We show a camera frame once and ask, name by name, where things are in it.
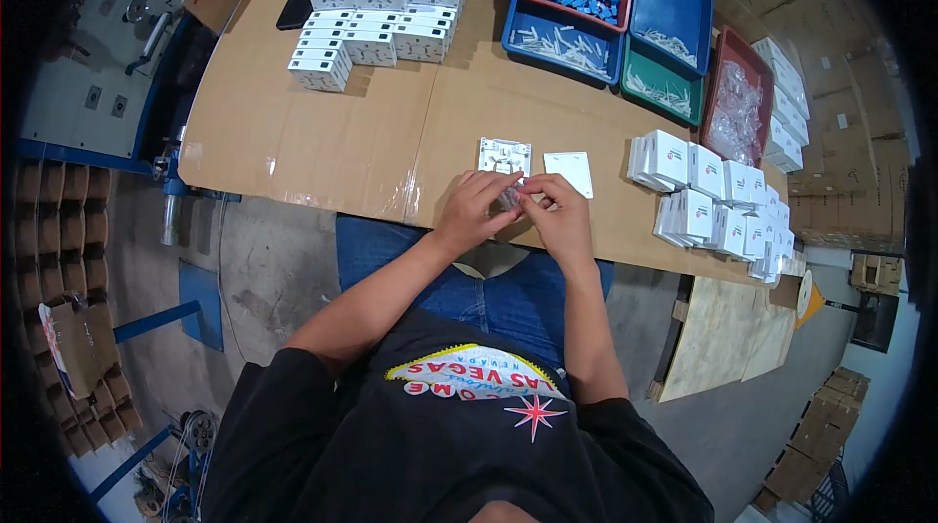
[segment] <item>green plastic tray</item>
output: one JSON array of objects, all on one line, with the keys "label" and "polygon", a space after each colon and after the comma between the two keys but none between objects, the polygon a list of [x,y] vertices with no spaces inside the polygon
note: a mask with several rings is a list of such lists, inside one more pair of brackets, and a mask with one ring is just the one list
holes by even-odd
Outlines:
[{"label": "green plastic tray", "polygon": [[[622,96],[626,99],[637,100],[636,103],[639,105],[652,107],[653,111],[663,112],[665,115],[675,118],[681,124],[700,126],[701,115],[704,111],[704,78],[687,79],[661,65],[653,56],[647,55],[646,52],[642,46],[632,44],[632,37],[626,34],[622,74],[619,76],[619,88],[622,89]],[[667,107],[638,91],[630,89],[626,83],[629,69],[632,74],[641,79],[642,83],[648,86],[662,90],[666,88],[678,93],[686,90],[690,96],[690,116],[680,114],[674,108]]]}]

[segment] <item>stack of white boxes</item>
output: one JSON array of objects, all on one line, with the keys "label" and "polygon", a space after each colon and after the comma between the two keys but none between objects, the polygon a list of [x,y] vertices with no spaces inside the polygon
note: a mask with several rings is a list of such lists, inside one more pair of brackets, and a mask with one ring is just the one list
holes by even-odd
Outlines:
[{"label": "stack of white boxes", "polygon": [[791,66],[781,49],[771,39],[764,38],[752,45],[753,50],[768,63],[775,74],[772,100],[772,120],[766,144],[765,159],[791,173],[804,168],[801,147],[808,145],[808,98],[804,82]]},{"label": "stack of white boxes", "polygon": [[661,197],[652,233],[670,244],[748,261],[750,276],[768,283],[781,260],[791,258],[791,212],[757,168],[654,130],[632,140],[626,176],[669,194]]},{"label": "stack of white boxes", "polygon": [[394,67],[398,59],[441,62],[465,0],[310,0],[288,69],[309,89],[343,91],[351,64]]}]

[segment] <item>blue jeans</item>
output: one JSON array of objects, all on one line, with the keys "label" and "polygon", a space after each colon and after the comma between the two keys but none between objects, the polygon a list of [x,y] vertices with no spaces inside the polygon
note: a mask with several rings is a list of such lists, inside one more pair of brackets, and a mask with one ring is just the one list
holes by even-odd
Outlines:
[{"label": "blue jeans", "polygon": [[[338,214],[336,248],[343,292],[396,259],[428,230]],[[597,260],[602,295],[613,284],[613,263]],[[481,280],[449,265],[414,305],[495,333],[539,357],[552,368],[564,365],[564,275],[542,250],[507,272]]]}]

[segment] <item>person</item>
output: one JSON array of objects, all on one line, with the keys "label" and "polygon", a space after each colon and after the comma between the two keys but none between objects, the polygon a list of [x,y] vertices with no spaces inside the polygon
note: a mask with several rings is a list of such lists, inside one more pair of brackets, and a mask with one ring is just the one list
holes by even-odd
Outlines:
[{"label": "person", "polygon": [[[203,520],[713,520],[628,400],[588,202],[535,175],[490,215],[521,177],[467,171],[432,231],[337,217],[342,294],[245,367]],[[546,254],[484,281],[451,265],[516,222]]]}]

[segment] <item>black phone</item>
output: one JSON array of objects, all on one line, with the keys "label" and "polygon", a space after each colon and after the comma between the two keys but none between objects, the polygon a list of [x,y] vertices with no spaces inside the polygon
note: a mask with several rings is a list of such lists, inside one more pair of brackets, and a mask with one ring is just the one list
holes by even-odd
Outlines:
[{"label": "black phone", "polygon": [[280,18],[277,19],[277,30],[299,30],[310,18],[311,13],[310,0],[287,0]]}]

